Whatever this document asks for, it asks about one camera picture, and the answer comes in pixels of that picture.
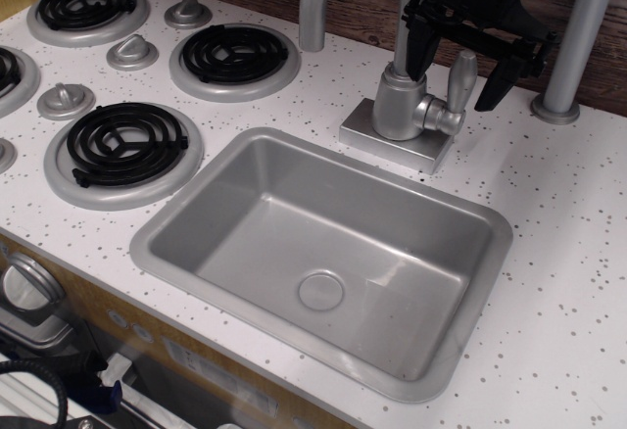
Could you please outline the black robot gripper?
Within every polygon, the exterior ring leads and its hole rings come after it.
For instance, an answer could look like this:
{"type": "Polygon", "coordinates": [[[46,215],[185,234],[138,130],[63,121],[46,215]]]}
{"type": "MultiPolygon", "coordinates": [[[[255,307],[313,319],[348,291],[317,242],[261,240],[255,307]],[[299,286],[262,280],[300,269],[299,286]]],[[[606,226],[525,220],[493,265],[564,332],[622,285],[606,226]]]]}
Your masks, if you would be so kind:
{"type": "Polygon", "coordinates": [[[476,111],[493,111],[519,77],[540,75],[558,43],[521,0],[409,0],[403,20],[409,30],[406,67],[414,81],[424,77],[442,38],[498,61],[476,111]]]}

